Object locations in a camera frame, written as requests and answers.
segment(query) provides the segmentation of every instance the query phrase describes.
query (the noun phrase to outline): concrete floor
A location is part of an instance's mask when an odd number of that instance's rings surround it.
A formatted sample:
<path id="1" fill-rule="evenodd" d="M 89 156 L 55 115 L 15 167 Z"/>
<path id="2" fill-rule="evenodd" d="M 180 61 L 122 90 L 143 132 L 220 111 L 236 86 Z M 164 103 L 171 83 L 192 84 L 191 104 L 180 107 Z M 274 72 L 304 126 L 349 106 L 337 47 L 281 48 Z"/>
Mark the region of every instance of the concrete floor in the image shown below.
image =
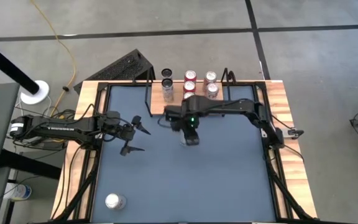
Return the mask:
<path id="1" fill-rule="evenodd" d="M 59 34 L 148 30 L 250 28 L 242 0 L 37 1 Z M 252 0 L 258 27 L 358 25 L 358 1 Z M 51 35 L 28 0 L 0 0 L 0 37 Z M 358 112 L 358 30 L 260 33 L 272 79 L 284 80 L 292 115 L 305 130 L 300 146 L 322 220 L 358 223 L 358 136 L 349 119 Z M 233 70 L 261 79 L 252 33 L 65 40 L 78 63 L 78 83 L 138 48 L 156 73 Z M 0 51 L 31 78 L 51 87 L 55 101 L 71 76 L 67 53 L 55 41 L 0 42 Z M 11 80 L 0 72 L 0 83 Z M 61 109 L 75 109 L 78 95 Z M 41 112 L 47 104 L 25 106 Z M 23 212 L 20 206 L 15 212 Z M 50 207 L 45 206 L 45 213 Z M 24 220 L 15 216 L 17 222 Z"/>

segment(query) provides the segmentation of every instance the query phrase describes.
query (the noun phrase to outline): black pole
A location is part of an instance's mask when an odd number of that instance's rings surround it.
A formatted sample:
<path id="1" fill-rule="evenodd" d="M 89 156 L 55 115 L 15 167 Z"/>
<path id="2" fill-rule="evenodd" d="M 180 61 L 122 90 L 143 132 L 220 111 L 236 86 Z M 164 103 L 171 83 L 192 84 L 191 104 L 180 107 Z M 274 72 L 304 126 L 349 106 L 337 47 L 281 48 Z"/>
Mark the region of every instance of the black pole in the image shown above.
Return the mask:
<path id="1" fill-rule="evenodd" d="M 10 167 L 56 180 L 59 179 L 62 171 L 61 168 L 29 159 L 26 156 L 21 156 L 5 149 L 3 149 L 0 154 L 0 167 Z"/>
<path id="2" fill-rule="evenodd" d="M 3 71 L 11 79 L 15 80 L 15 82 L 20 84 L 20 86 L 25 88 L 31 94 L 36 94 L 38 92 L 39 86 L 1 53 L 0 70 Z"/>

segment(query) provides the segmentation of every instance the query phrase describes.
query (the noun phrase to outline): white round base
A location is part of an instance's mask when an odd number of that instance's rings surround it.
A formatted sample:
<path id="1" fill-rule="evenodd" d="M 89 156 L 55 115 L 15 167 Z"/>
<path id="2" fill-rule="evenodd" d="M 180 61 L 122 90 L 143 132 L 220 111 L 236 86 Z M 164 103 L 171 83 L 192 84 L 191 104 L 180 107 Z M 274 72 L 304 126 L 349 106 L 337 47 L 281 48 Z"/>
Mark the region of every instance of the white round base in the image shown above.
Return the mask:
<path id="1" fill-rule="evenodd" d="M 49 94 L 49 85 L 48 83 L 42 80 L 36 80 L 36 84 L 40 87 L 38 92 L 34 95 L 28 93 L 21 93 L 20 98 L 23 103 L 27 105 L 34 105 L 43 101 Z"/>

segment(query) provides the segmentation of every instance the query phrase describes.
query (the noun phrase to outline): yellow extension cord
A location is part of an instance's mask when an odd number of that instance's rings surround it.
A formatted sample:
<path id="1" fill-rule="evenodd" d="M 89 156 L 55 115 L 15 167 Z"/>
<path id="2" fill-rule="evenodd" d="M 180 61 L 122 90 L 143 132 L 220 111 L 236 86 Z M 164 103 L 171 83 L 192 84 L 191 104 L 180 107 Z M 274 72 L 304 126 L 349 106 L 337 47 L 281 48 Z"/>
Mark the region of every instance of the yellow extension cord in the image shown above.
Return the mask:
<path id="1" fill-rule="evenodd" d="M 57 42 L 59 42 L 59 44 L 61 44 L 67 51 L 67 53 L 70 55 L 71 57 L 71 61 L 72 61 L 72 64 L 73 64 L 73 75 L 71 76 L 71 79 L 70 81 L 67 83 L 66 87 L 69 88 L 70 85 L 73 83 L 75 77 L 76 77 L 76 74 L 77 74 L 77 65 L 76 65 L 76 62 L 75 62 L 75 59 L 74 59 L 74 56 L 73 54 L 70 52 L 70 50 L 68 49 L 68 47 L 66 47 L 66 45 L 60 41 L 59 37 L 57 36 L 57 33 L 55 31 L 55 29 L 53 28 L 52 24 L 50 23 L 50 21 L 48 20 L 47 16 L 42 12 L 42 10 L 38 7 L 38 5 L 35 3 L 34 0 L 30 0 L 31 3 L 34 5 L 34 7 L 40 12 L 40 14 L 42 15 L 42 17 L 45 19 L 45 21 L 47 21 L 50 29 L 52 30 L 53 34 L 55 35 L 55 38 L 57 40 Z M 54 112 L 56 111 L 57 109 L 57 106 L 59 105 L 60 101 L 62 100 L 63 98 L 63 95 L 66 93 L 65 90 L 62 91 L 62 93 L 60 94 L 58 100 L 56 101 L 55 103 L 55 106 L 53 107 L 53 110 L 52 112 L 50 113 L 50 116 L 52 116 L 54 114 Z"/>

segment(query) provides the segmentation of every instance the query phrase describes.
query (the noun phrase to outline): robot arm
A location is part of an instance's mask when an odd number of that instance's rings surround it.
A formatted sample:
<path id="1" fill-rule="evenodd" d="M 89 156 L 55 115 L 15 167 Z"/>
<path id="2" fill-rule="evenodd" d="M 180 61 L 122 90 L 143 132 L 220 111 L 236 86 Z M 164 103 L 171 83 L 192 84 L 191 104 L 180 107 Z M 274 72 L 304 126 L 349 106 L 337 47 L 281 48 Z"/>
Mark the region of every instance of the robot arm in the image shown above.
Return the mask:
<path id="1" fill-rule="evenodd" d="M 209 114 L 242 114 L 257 128 L 266 133 L 267 144 L 272 147 L 283 147 L 283 134 L 279 128 L 269 123 L 264 113 L 264 105 L 249 99 L 234 101 L 210 100 L 205 96 L 191 96 L 182 101 L 181 106 L 165 107 L 165 119 L 171 123 L 174 131 L 183 131 L 187 145 L 199 143 L 197 132 L 199 118 Z"/>
<path id="2" fill-rule="evenodd" d="M 135 128 L 146 134 L 150 134 L 143 128 L 140 116 L 135 116 L 129 123 L 120 118 L 117 111 L 108 111 L 105 114 L 97 114 L 89 118 L 58 119 L 43 116 L 26 115 L 11 121 L 9 135 L 14 141 L 23 141 L 34 137 L 56 138 L 76 141 L 82 148 L 97 149 L 101 141 L 112 141 L 119 138 L 125 141 L 121 149 L 121 155 L 125 156 L 131 151 L 144 151 L 136 147 L 128 146 L 128 142 L 134 138 Z M 112 139 L 105 140 L 104 136 L 110 134 Z"/>

